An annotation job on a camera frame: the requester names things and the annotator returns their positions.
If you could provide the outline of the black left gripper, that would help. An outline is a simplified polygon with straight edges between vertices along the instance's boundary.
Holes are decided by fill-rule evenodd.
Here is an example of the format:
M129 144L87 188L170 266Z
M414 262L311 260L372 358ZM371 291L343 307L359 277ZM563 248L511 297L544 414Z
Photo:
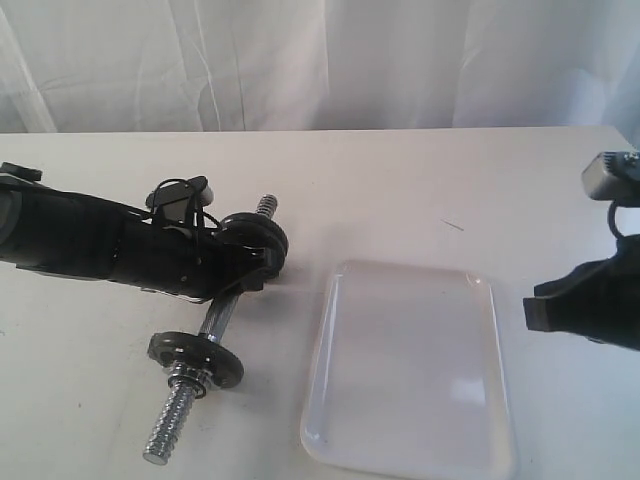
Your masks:
M194 299L261 291L268 249L135 220L112 222L112 281Z

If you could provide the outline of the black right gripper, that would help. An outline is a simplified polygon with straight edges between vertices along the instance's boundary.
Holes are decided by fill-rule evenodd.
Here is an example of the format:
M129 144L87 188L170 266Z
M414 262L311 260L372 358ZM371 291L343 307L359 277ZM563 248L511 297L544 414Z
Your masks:
M533 297L523 299L527 329L590 335L598 344L638 345L639 235L618 239L616 247L610 258L536 285Z

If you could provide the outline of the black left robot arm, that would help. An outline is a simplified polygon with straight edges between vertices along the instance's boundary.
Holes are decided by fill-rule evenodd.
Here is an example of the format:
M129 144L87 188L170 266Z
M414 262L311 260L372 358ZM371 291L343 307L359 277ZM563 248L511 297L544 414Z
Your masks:
M273 248L206 214L203 176L160 182L144 209L41 179L38 169L1 165L1 259L18 269L206 301L259 290L278 265Z

